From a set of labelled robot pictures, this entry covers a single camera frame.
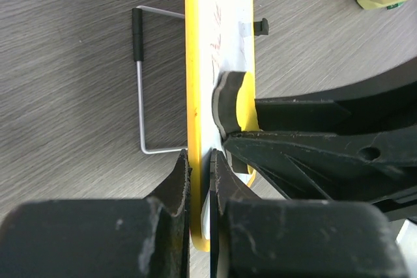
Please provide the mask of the yellow whiteboard eraser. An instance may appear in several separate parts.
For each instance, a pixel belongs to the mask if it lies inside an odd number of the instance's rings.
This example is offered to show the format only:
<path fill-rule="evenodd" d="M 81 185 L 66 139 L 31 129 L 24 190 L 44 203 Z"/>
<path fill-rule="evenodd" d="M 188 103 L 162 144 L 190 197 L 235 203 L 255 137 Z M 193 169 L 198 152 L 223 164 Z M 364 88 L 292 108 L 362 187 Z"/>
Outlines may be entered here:
<path fill-rule="evenodd" d="M 255 170 L 225 149 L 228 135 L 259 131 L 255 108 L 255 76 L 251 72 L 223 72 L 212 95 L 212 117 L 220 138 L 214 144 L 226 156 L 237 174 L 255 174 Z"/>

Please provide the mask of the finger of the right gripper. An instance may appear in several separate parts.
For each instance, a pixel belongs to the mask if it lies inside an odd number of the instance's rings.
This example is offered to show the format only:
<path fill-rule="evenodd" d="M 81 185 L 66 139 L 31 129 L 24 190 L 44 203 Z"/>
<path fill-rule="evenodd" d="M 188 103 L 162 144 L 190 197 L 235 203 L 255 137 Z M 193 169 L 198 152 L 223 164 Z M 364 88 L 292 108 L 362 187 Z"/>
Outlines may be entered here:
<path fill-rule="evenodd" d="M 258 98 L 260 129 L 357 135 L 416 124 L 416 59 L 350 85 L 298 96 Z"/>
<path fill-rule="evenodd" d="M 368 202 L 389 219 L 416 217 L 416 130 L 242 132 L 224 147 L 287 199 Z"/>

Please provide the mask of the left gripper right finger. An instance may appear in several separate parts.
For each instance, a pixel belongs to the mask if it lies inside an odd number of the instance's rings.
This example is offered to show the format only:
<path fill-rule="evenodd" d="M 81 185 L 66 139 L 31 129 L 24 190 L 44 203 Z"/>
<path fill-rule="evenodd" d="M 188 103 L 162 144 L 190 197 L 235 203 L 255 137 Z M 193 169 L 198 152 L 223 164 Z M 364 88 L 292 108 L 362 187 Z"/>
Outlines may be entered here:
<path fill-rule="evenodd" d="M 264 200 L 210 157 L 211 277 L 408 277 L 385 215 L 371 204 Z"/>

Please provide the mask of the whiteboard with yellow frame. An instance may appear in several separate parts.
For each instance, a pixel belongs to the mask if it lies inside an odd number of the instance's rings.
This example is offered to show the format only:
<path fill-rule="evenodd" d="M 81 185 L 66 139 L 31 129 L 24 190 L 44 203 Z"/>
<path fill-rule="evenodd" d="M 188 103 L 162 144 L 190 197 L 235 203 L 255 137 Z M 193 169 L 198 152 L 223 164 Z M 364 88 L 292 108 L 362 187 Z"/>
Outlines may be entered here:
<path fill-rule="evenodd" d="M 253 0 L 185 0 L 183 13 L 140 5 L 132 10 L 134 61 L 144 61 L 143 15 L 159 14 L 185 22 L 186 125 L 191 175 L 190 234 L 194 246 L 210 249 L 209 163 L 222 150 L 222 137 L 212 114 L 212 97 L 223 73 L 244 76 L 231 97 L 231 116 L 240 130 L 256 130 L 255 31 Z"/>

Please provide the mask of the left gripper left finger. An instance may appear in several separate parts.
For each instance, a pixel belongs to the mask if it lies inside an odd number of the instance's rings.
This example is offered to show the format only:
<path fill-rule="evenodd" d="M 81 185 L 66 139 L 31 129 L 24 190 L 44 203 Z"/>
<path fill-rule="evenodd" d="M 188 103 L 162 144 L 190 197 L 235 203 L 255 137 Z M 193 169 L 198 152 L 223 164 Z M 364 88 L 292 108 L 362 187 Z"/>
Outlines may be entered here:
<path fill-rule="evenodd" d="M 142 199 L 26 202 L 1 224 L 2 277 L 188 277 L 190 174 L 172 172 Z"/>

